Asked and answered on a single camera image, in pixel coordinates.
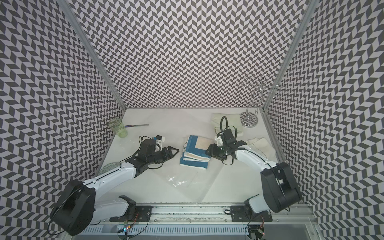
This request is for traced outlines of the blue and beige towel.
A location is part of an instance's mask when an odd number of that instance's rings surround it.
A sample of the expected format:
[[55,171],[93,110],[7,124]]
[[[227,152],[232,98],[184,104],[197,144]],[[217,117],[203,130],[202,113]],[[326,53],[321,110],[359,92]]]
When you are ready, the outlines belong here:
[[180,165],[206,170],[211,157],[206,154],[209,146],[213,144],[212,139],[190,135],[184,143],[180,158]]

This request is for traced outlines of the white towel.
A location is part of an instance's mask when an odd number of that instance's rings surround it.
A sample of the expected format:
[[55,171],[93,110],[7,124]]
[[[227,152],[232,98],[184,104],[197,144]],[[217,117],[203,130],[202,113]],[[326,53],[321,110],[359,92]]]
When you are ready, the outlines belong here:
[[264,158],[277,162],[276,150],[265,138],[255,138],[247,141],[252,150],[262,155]]

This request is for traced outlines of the clear plastic vacuum bag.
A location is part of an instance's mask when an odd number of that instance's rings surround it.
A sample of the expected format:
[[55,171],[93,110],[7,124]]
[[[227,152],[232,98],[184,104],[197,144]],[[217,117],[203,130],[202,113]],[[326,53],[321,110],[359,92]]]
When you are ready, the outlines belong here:
[[[187,138],[196,135],[213,139],[212,114],[235,114],[237,109],[144,110],[141,122],[149,124],[144,135],[162,135],[167,146],[183,149]],[[206,169],[180,165],[180,155],[158,170],[140,176],[141,203],[230,203],[237,202],[236,166],[211,159]]]

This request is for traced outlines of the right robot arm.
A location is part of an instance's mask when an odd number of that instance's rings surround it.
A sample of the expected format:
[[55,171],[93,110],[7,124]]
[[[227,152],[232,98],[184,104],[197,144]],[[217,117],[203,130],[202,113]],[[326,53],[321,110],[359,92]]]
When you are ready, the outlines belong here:
[[229,129],[218,133],[215,141],[206,150],[208,156],[220,161],[232,156],[233,160],[238,160],[260,173],[262,193],[245,201],[245,206],[252,213],[258,214],[264,211],[278,213],[302,200],[296,178],[287,163],[269,161],[252,150],[246,142],[237,141]]

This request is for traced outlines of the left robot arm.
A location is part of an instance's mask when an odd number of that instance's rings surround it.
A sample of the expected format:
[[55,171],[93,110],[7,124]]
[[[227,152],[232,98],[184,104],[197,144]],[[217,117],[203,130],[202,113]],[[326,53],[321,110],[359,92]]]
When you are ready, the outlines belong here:
[[110,201],[100,199],[115,187],[137,178],[150,165],[161,166],[180,152],[171,146],[163,147],[163,143],[161,136],[146,139],[131,156],[121,160],[116,168],[84,182],[70,181],[54,204],[50,223],[59,225],[71,236],[106,219],[111,222],[135,223],[143,211],[136,208],[137,203],[133,199],[125,195]]

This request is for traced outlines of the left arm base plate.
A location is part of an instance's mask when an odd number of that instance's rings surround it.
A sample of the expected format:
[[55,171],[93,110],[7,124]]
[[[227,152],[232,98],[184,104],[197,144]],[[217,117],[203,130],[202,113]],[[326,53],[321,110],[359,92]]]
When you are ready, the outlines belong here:
[[127,211],[120,217],[112,217],[110,222],[148,222],[152,215],[153,206],[128,207]]

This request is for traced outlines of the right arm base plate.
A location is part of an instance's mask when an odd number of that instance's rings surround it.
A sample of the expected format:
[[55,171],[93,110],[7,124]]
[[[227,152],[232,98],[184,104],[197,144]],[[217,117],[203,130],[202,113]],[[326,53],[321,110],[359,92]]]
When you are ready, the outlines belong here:
[[245,222],[258,222],[269,223],[273,221],[272,215],[269,211],[254,213],[251,208],[244,205],[230,206],[230,215],[232,222],[245,223]]

